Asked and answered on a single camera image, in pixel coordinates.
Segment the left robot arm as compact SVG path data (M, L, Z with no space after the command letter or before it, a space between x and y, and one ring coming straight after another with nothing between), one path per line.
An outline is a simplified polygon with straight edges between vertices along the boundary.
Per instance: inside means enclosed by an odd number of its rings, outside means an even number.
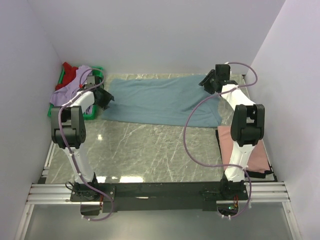
M107 109L114 96L102 88L81 90L61 106L51 110L51 139L68 157L74 173L75 188L83 185L82 195L88 201L100 195L97 178L84 153L87 132L84 113L96 105Z

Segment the aluminium rail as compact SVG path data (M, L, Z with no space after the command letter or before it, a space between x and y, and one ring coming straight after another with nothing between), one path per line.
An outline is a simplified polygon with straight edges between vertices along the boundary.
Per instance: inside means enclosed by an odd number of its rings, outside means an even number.
M238 200L252 203L290 202L287 188L283 182L245 183L242 193L233 197L224 197L217 182L165 182L165 183L106 183L101 185L106 191L105 202L119 199L134 200L178 200L194 198L196 200L213 200L232 202ZM78 191L64 184L33 184L29 190L28 205L58 204L98 204L101 197L91 191Z

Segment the red t-shirt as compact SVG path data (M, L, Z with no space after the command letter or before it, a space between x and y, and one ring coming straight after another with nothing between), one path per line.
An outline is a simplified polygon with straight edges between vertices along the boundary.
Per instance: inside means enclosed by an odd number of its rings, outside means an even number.
M76 78L76 73L79 69L76 66L71 66L68 62L64 62L62 67L64 74L62 75L62 79L59 80L58 84L55 86L56 91L71 83Z

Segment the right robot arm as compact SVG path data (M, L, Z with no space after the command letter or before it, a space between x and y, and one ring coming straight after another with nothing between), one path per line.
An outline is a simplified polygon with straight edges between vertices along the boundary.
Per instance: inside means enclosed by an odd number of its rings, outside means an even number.
M241 194L249 158L264 136L265 107L251 101L236 81L230 80L231 68L217 64L199 83L209 94L220 93L233 109L230 136L233 140L229 165L220 181L219 193L226 200Z

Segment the black base beam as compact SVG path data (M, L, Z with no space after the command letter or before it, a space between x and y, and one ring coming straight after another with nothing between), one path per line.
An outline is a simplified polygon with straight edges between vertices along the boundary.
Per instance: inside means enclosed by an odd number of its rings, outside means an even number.
M102 203L102 211L203 210L217 211L217 203L246 201L249 189L243 182L131 182L97 183L96 192L74 184L70 201Z

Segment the lavender t-shirt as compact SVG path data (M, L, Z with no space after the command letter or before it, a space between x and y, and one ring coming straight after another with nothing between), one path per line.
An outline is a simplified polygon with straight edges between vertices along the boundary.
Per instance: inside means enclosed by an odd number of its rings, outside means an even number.
M87 79L87 76L89 76L92 73L92 70L87 65L81 65L78 67L78 70L76 71L76 77L75 79L70 82L67 86L62 87L59 90L55 90L53 94L50 97L50 103L53 106L62 106L68 101L70 101L72 98L74 98L80 89L80 84L83 84L84 81Z

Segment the blue t-shirt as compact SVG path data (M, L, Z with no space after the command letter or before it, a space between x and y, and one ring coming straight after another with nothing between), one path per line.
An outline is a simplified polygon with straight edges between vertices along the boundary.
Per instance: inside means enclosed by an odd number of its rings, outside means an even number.
M103 120L216 128L221 125L219 98L211 98L199 83L204 75L170 79L114 79L108 91L114 96Z

